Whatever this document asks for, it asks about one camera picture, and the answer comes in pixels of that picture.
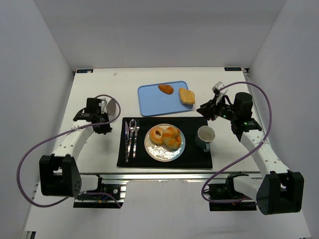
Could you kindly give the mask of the glazed ring donut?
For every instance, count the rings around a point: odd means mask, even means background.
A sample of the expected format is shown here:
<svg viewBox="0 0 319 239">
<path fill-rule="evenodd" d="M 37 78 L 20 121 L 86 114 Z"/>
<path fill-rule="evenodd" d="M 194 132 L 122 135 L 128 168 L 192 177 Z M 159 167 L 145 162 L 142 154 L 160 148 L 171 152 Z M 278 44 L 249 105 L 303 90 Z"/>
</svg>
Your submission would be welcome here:
<svg viewBox="0 0 319 239">
<path fill-rule="evenodd" d="M 164 144 L 162 139 L 164 129 L 161 127 L 153 127 L 150 130 L 150 140 L 155 145 L 162 145 Z"/>
</svg>

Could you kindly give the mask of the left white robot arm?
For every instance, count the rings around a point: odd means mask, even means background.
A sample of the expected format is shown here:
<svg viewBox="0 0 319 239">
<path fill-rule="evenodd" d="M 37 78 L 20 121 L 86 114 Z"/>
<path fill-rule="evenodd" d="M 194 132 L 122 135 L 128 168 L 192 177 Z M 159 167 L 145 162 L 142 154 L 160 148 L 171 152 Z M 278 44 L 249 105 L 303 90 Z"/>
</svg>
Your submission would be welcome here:
<svg viewBox="0 0 319 239">
<path fill-rule="evenodd" d="M 41 192 L 44 196 L 78 197 L 80 193 L 99 188 L 97 175 L 81 175 L 76 161 L 93 134 L 112 131 L 106 122 L 116 112 L 114 100 L 88 98 L 86 107 L 73 118 L 72 131 L 66 134 L 63 142 L 49 155 L 39 161 Z"/>
</svg>

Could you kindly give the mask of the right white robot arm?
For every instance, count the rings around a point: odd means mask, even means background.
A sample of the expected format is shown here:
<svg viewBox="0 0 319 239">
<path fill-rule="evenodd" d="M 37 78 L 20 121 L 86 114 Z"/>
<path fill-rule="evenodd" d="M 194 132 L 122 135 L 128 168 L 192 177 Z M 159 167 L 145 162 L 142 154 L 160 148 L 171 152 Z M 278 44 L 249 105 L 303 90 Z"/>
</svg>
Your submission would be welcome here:
<svg viewBox="0 0 319 239">
<path fill-rule="evenodd" d="M 264 215 L 297 213 L 302 208 L 304 178 L 300 172 L 291 171 L 264 142 L 262 129 L 252 118 L 252 107 L 252 96 L 239 92 L 232 104 L 227 95 L 219 94 L 197 109 L 208 120 L 221 117 L 231 122 L 232 132 L 249 151 L 262 176 L 259 182 L 247 173 L 229 174 L 223 186 L 209 186 L 209 200 L 232 204 L 248 197 Z"/>
</svg>

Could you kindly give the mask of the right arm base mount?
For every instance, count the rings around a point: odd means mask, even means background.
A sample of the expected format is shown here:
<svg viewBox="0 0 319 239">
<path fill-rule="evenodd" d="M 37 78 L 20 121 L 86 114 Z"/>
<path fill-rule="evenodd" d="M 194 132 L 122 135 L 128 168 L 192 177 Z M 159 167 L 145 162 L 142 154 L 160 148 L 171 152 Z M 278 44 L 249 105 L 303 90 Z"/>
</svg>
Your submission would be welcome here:
<svg viewBox="0 0 319 239">
<path fill-rule="evenodd" d="M 225 183 L 210 183 L 204 190 L 204 195 L 208 196 L 210 200 L 222 201 L 222 200 L 239 200 L 244 199 L 246 196 L 242 193 L 235 191 L 233 186 L 233 179 L 238 176 L 249 176 L 246 173 L 237 172 L 229 174 Z M 245 200 L 238 203 L 231 204 L 217 204 L 209 203 L 209 209 L 211 212 L 233 212 L 233 211 L 256 211 L 256 203 L 254 201 Z"/>
</svg>

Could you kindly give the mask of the round orange striped bun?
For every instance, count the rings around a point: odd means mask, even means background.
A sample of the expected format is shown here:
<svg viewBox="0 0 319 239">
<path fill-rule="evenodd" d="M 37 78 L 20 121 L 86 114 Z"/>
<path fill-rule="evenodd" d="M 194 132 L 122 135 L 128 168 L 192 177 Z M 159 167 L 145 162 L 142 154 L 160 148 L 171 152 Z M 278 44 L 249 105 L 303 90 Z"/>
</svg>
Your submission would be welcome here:
<svg viewBox="0 0 319 239">
<path fill-rule="evenodd" d="M 175 127 L 168 127 L 162 133 L 164 144 L 171 149 L 178 149 L 181 146 L 180 130 Z"/>
</svg>

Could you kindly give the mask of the metal spatula wooden handle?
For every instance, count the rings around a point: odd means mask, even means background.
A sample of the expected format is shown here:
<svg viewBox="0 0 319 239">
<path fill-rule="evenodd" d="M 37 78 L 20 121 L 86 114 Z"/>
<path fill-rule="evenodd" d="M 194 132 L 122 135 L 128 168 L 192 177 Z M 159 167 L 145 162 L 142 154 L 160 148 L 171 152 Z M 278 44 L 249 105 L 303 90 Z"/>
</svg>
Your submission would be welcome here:
<svg viewBox="0 0 319 239">
<path fill-rule="evenodd" d="M 116 113 L 116 102 L 111 99 L 109 102 L 103 98 L 102 99 L 102 113 L 107 113 L 108 115 L 114 116 Z"/>
</svg>

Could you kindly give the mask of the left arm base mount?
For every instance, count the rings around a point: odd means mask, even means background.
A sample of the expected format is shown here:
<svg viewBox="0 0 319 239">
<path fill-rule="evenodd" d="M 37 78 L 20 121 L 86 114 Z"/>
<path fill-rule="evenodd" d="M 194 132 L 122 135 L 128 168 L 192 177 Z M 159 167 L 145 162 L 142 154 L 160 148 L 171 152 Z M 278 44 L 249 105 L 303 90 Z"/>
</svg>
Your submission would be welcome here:
<svg viewBox="0 0 319 239">
<path fill-rule="evenodd" d="M 83 191 L 74 199 L 73 208 L 119 209 L 125 199 L 127 181 L 98 175 L 96 189 Z"/>
</svg>

